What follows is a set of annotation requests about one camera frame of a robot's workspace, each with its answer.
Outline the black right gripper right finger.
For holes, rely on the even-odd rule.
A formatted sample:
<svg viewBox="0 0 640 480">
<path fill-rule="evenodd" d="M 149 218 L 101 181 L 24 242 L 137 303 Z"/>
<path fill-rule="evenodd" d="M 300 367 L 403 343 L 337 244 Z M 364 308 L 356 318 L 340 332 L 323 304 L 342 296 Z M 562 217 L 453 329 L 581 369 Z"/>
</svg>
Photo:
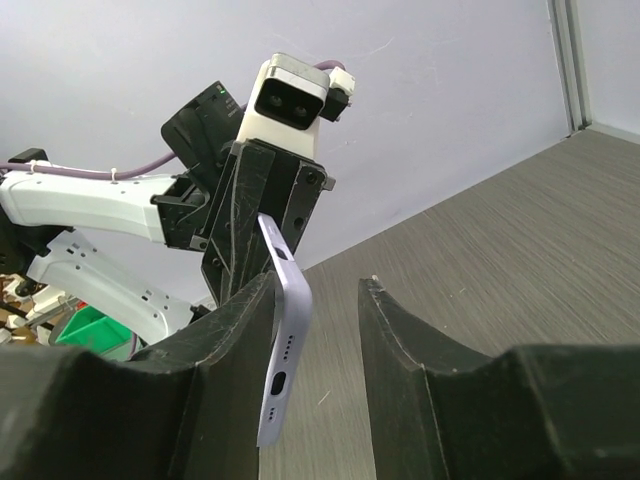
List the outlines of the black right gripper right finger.
<svg viewBox="0 0 640 480">
<path fill-rule="evenodd" d="M 518 345 L 489 357 L 374 278 L 358 319 L 380 479 L 635 479 L 639 349 Z"/>
</svg>

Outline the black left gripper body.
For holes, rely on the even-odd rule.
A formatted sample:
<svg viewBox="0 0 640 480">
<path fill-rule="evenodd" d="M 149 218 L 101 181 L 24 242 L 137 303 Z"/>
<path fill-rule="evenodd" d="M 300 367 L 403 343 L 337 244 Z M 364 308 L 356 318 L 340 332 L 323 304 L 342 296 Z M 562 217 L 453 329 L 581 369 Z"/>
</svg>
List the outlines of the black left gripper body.
<svg viewBox="0 0 640 480">
<path fill-rule="evenodd" d="M 268 145 L 261 141 L 251 140 L 247 142 L 256 142 L 270 149 L 275 154 L 273 166 L 271 167 L 270 173 L 267 178 L 265 191 L 261 199 L 257 217 L 260 213 L 267 214 L 275 220 L 277 226 L 280 228 L 282 216 L 284 214 L 287 200 L 289 198 L 290 191 L 293 186 L 294 178 L 299 171 L 300 164 L 302 162 L 310 162 L 310 163 L 316 163 L 316 162 L 303 158 L 291 152 L 285 151 L 278 147 Z M 218 183 L 221 179 L 222 172 L 227 161 L 227 157 L 229 156 L 229 152 L 233 145 L 234 143 L 229 143 L 222 150 L 222 153 L 224 154 L 224 160 L 222 162 L 222 171 L 220 173 L 217 183 L 214 185 L 214 192 L 211 198 L 209 199 L 209 201 L 206 203 L 204 225 L 199 227 L 194 232 L 194 237 L 193 237 L 194 246 L 203 252 L 205 251 L 205 242 L 208 238 L 208 235 L 204 232 L 205 223 L 207 220 L 210 207 L 212 205 L 214 194 L 217 190 Z M 330 183 L 331 183 L 331 179 L 329 178 L 329 175 L 325 170 L 325 182 L 323 185 L 322 192 L 330 188 Z M 265 260 L 267 258 L 268 258 L 267 247 L 266 247 L 265 241 L 262 239 L 262 235 L 260 234 L 259 226 L 257 225 L 257 220 L 256 220 L 255 230 L 254 230 L 254 234 L 252 236 L 252 241 L 251 241 L 249 260 Z"/>
</svg>

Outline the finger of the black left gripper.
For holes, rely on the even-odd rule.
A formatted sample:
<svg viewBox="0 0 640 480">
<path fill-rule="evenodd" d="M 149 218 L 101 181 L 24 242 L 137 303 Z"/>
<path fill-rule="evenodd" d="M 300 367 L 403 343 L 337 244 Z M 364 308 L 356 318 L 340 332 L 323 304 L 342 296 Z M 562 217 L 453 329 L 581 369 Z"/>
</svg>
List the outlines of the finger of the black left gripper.
<svg viewBox="0 0 640 480">
<path fill-rule="evenodd" d="M 223 305 L 246 283 L 257 213 L 275 154 L 256 142 L 231 147 L 214 194 L 204 232 L 201 270 L 210 294 Z"/>
<path fill-rule="evenodd" d="M 302 162 L 296 174 L 280 223 L 281 234 L 294 254 L 319 200 L 325 170 L 316 163 Z"/>
</svg>

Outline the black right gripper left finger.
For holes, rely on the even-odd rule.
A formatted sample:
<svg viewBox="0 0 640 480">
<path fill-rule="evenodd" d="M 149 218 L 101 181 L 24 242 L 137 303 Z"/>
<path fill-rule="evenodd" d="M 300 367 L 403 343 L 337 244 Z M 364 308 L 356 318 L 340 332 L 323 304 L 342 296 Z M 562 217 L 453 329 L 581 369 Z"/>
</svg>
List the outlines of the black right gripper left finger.
<svg viewBox="0 0 640 480">
<path fill-rule="evenodd" d="M 78 347 L 1 350 L 5 479 L 255 479 L 276 279 L 114 362 Z"/>
</svg>

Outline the phone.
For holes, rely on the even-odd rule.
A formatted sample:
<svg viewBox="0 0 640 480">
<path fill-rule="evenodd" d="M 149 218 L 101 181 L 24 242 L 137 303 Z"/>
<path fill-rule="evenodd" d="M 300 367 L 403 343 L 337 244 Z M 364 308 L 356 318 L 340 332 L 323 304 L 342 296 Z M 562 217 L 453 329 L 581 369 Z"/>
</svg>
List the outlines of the phone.
<svg viewBox="0 0 640 480">
<path fill-rule="evenodd" d="M 277 442 L 285 421 L 311 324 L 313 297 L 275 220 L 260 213 L 258 224 L 278 279 L 274 310 L 277 332 L 265 379 L 257 436 L 257 446 L 263 448 Z"/>
</svg>

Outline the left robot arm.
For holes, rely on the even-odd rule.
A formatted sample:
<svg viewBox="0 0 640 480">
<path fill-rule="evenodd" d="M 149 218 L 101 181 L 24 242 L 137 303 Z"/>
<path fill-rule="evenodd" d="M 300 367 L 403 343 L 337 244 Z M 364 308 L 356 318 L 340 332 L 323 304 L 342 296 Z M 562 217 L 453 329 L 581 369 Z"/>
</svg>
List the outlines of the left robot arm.
<svg viewBox="0 0 640 480">
<path fill-rule="evenodd" d="M 128 272 L 84 231 L 129 234 L 200 253 L 218 303 L 274 270 L 284 323 L 299 331 L 311 293 L 294 251 L 329 182 L 314 144 L 349 100 L 336 85 L 267 78 L 243 106 L 215 82 L 162 126 L 178 175 L 73 177 L 28 150 L 2 169 L 1 270 L 72 294 L 155 344 L 203 311 Z"/>
</svg>

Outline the green plastic bin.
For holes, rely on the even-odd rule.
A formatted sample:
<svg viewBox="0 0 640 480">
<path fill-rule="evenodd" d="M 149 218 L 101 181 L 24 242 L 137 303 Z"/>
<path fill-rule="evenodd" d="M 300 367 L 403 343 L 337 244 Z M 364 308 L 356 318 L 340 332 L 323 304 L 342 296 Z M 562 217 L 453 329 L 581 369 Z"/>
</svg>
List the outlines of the green plastic bin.
<svg viewBox="0 0 640 480">
<path fill-rule="evenodd" d="M 128 343 L 131 337 L 132 333 L 126 326 L 94 307 L 85 306 L 73 314 L 55 343 L 104 353 Z"/>
</svg>

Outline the right aluminium frame post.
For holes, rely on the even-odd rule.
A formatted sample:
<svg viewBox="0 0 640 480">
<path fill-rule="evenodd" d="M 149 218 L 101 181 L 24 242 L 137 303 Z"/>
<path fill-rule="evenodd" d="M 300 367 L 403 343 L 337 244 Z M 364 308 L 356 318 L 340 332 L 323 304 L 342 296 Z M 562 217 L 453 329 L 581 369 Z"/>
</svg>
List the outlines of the right aluminium frame post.
<svg viewBox="0 0 640 480">
<path fill-rule="evenodd" d="M 578 2 L 549 0 L 549 17 L 571 134 L 592 124 Z"/>
</svg>

